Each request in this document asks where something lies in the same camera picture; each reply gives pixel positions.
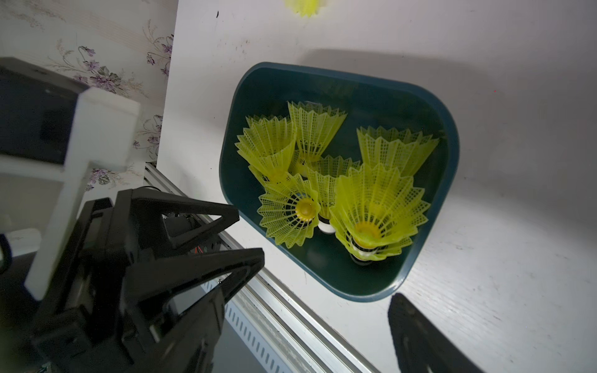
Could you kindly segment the yellow shuttlecock nine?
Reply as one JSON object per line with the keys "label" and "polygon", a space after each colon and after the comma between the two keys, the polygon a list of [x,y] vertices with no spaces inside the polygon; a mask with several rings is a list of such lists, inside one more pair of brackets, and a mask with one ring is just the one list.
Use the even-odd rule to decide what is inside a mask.
{"label": "yellow shuttlecock nine", "polygon": [[268,183],[259,201],[259,226],[276,245],[290,250],[313,237],[322,206],[318,192],[308,180],[297,174],[279,183]]}

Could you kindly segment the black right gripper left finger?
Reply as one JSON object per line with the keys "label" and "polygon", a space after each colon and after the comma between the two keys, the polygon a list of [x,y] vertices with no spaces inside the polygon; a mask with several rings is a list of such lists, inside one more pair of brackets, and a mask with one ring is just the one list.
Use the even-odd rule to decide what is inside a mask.
{"label": "black right gripper left finger", "polygon": [[222,334],[225,299],[215,288],[191,306],[140,362],[136,372],[211,372]]}

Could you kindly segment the yellow shuttlecock seven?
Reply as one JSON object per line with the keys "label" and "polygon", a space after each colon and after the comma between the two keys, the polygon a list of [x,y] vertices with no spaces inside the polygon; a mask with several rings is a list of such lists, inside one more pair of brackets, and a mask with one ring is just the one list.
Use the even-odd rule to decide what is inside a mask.
{"label": "yellow shuttlecock seven", "polygon": [[288,102],[292,124],[297,130],[299,157],[308,163],[317,161],[331,143],[348,113],[339,108],[311,102]]}

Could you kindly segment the yellow shuttlecock one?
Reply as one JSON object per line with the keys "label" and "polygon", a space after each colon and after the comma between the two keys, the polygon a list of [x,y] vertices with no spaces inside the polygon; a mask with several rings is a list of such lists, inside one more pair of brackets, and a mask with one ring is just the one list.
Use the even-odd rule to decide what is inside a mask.
{"label": "yellow shuttlecock one", "polygon": [[285,0],[285,5],[301,17],[317,15],[326,6],[325,0]]}

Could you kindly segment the yellow shuttlecock eight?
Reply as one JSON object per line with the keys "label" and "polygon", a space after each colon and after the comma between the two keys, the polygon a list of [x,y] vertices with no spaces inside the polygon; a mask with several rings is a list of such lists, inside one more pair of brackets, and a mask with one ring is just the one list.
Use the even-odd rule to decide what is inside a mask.
{"label": "yellow shuttlecock eight", "polygon": [[360,127],[357,137],[363,163],[396,168],[403,177],[413,177],[439,144],[438,138],[422,131],[394,127]]}

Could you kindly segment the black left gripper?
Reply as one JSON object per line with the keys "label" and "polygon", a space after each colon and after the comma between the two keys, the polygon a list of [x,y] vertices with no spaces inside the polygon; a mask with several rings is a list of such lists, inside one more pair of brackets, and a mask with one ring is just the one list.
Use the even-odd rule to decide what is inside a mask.
{"label": "black left gripper", "polygon": [[222,275],[216,288],[229,302],[264,268],[261,248],[179,256],[238,221],[232,205],[147,187],[85,203],[34,318],[35,350],[57,372],[150,367],[154,337],[141,303],[157,297],[163,307]]}

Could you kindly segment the yellow shuttlecock twelve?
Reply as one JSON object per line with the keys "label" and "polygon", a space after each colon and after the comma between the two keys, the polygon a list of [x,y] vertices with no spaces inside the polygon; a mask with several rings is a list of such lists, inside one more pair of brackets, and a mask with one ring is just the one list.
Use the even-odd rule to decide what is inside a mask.
{"label": "yellow shuttlecock twelve", "polygon": [[425,189],[395,168],[364,164],[337,178],[331,225],[355,261],[368,264],[399,256],[428,221]]}

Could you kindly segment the yellow shuttlecock four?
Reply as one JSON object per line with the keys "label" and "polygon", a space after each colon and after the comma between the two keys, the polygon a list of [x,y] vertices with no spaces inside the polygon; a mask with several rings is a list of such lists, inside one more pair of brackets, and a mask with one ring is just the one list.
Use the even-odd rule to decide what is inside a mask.
{"label": "yellow shuttlecock four", "polygon": [[342,156],[332,157],[327,155],[312,163],[307,169],[307,178],[314,191],[318,194],[318,201],[321,206],[318,228],[322,233],[332,235],[336,232],[331,225],[331,207],[335,204],[335,186],[337,178],[346,176],[349,169],[359,168],[360,161]]}

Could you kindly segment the teal plastic storage box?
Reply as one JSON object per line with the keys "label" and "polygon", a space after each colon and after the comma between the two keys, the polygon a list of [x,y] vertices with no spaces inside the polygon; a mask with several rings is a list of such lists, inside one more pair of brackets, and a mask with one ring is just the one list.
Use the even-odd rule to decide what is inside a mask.
{"label": "teal plastic storage box", "polygon": [[264,190],[238,154],[236,143],[248,116],[284,116],[289,101],[323,104],[347,113],[327,147],[331,155],[358,158],[360,127],[408,129],[438,139],[438,146],[414,177],[415,185],[424,189],[424,200],[430,204],[428,220],[401,255],[361,266],[337,239],[323,233],[315,233],[303,246],[285,251],[295,264],[342,298],[375,302],[392,295],[418,258],[456,175],[460,142],[451,114],[434,94],[406,82],[273,62],[253,66],[236,87],[219,165],[226,201],[236,206],[253,227],[258,227],[261,220],[257,210]]}

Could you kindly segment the yellow shuttlecock six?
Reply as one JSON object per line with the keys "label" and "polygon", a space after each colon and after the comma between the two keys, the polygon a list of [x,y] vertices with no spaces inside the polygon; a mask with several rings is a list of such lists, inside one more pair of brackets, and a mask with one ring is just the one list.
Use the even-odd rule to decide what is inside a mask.
{"label": "yellow shuttlecock six", "polygon": [[248,127],[237,137],[237,152],[271,182],[287,177],[297,130],[288,117],[247,116]]}

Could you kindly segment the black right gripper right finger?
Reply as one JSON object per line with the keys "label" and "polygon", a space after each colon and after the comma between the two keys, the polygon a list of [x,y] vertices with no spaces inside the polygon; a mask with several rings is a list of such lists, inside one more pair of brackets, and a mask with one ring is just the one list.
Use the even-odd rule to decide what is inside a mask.
{"label": "black right gripper right finger", "polygon": [[481,371],[405,295],[391,298],[388,320],[402,372]]}

